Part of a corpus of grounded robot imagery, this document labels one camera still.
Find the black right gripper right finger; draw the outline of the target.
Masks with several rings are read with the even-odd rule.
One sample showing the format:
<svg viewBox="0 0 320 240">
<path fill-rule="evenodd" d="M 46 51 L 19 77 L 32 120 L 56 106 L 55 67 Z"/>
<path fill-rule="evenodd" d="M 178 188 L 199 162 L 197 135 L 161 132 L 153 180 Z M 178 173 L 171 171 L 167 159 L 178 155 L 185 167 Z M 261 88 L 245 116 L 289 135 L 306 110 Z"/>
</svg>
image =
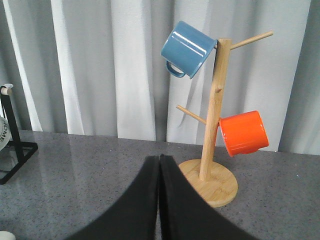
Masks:
<svg viewBox="0 0 320 240">
<path fill-rule="evenodd" d="M 174 158 L 160 155 L 159 214 L 163 240 L 255 240 L 209 206 Z"/>
</svg>

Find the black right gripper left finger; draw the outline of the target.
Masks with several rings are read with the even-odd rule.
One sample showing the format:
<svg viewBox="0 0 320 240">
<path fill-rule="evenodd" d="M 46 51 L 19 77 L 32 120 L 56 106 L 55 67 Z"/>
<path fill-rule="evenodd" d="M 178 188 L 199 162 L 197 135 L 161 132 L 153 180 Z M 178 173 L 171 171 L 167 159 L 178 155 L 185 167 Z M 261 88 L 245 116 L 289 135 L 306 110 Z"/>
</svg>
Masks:
<svg viewBox="0 0 320 240">
<path fill-rule="evenodd" d="M 158 212 L 160 158 L 148 156 L 135 179 L 101 216 L 69 240 L 153 240 Z"/>
</svg>

